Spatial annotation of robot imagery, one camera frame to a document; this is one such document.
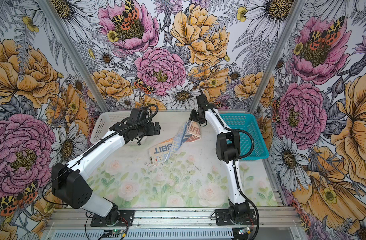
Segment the white basket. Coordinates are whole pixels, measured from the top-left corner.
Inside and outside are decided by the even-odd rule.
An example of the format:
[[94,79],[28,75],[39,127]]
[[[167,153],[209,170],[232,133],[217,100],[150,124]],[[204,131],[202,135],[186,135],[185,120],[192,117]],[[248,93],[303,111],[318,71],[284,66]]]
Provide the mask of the white basket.
[[[94,129],[92,130],[91,134],[91,143],[96,143],[101,139],[109,130],[110,127],[112,127],[115,123],[120,122],[124,118],[128,118],[131,114],[131,110],[126,111],[117,111],[117,112],[108,112],[108,113],[102,113],[98,121],[95,124]],[[138,141],[129,141],[127,145],[137,145]]]

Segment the teal basket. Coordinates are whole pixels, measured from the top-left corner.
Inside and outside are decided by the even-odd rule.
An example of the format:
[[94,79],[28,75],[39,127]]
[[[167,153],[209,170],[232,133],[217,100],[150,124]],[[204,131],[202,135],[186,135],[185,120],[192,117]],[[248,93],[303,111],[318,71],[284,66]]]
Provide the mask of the teal basket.
[[[253,136],[255,142],[253,152],[250,156],[241,160],[254,161],[268,158],[269,153],[254,115],[248,113],[222,113],[220,116],[222,116],[224,122],[227,123],[230,128],[245,130]],[[251,148],[250,138],[242,132],[240,133],[240,148],[240,155],[246,154]]]

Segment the mounting plate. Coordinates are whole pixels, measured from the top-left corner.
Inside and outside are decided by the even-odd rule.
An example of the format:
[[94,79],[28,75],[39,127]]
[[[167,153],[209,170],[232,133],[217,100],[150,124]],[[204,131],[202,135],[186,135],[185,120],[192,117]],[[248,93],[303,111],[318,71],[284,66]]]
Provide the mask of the mounting plate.
[[228,213],[228,209],[215,209],[215,217],[216,217],[216,225],[218,226],[225,226],[225,225],[252,225],[251,220],[252,219],[253,224],[256,226],[257,219],[255,214],[255,209],[250,209],[250,216],[249,218],[245,218],[240,224],[234,223],[231,221],[231,216]]
[[[124,218],[127,221],[129,227],[132,226],[134,214],[135,214],[134,210],[119,210],[118,211],[119,217]],[[119,218],[118,221],[114,225],[108,225],[107,221],[104,218],[102,218],[101,216],[99,216],[97,214],[94,214],[94,216],[92,217],[92,221],[91,221],[91,227],[107,227],[107,226],[125,227],[125,226],[127,226],[127,224]]]

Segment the table surface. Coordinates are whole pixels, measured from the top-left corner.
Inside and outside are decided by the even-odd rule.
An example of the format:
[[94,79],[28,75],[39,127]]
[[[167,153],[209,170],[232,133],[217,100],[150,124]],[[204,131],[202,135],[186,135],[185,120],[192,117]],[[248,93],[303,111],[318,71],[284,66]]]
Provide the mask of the table surface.
[[[168,161],[152,166],[148,149],[174,137],[189,118],[189,112],[159,112],[158,136],[149,136],[141,146],[115,151],[87,180],[100,196],[119,208],[135,207],[226,207],[228,182],[215,153],[216,134],[201,127],[201,139],[184,143]],[[241,161],[244,193],[257,206],[277,206],[261,160]]]

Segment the pink peony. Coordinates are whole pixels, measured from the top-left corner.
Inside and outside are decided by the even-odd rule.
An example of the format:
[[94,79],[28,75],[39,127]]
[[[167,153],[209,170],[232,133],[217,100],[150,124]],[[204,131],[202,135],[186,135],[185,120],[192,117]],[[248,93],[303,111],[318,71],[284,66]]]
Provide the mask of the pink peony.
[[318,88],[311,83],[291,83],[280,99],[277,134],[290,138],[301,150],[311,147],[326,127],[327,113],[322,106]]
[[0,198],[17,195],[34,181],[43,187],[50,180],[55,140],[51,128],[31,115],[0,121]]
[[185,82],[183,60],[166,49],[150,48],[134,63],[138,69],[138,77],[144,84],[154,87],[157,95],[164,96],[167,90]]
[[122,15],[125,10],[125,5],[121,7],[114,5],[113,8],[99,8],[98,17],[102,34],[108,36],[108,42],[111,42],[114,47],[114,54],[125,56],[134,52],[144,51],[151,46],[155,46],[159,41],[159,22],[157,17],[152,18],[148,13],[144,4],[142,6],[134,0],[135,7],[139,10],[139,19],[131,24],[129,30],[122,30],[121,27],[116,28],[111,18],[116,15]]
[[312,31],[323,32],[333,22],[321,22],[320,19],[311,17],[300,31],[300,36],[295,39],[296,46],[293,49],[289,67],[295,76],[300,76],[304,81],[312,81],[316,85],[325,83],[338,72],[346,62],[349,54],[344,54],[346,43],[351,35],[347,30],[347,18],[340,29],[340,37],[332,44],[321,44],[316,50],[310,49],[310,33]]

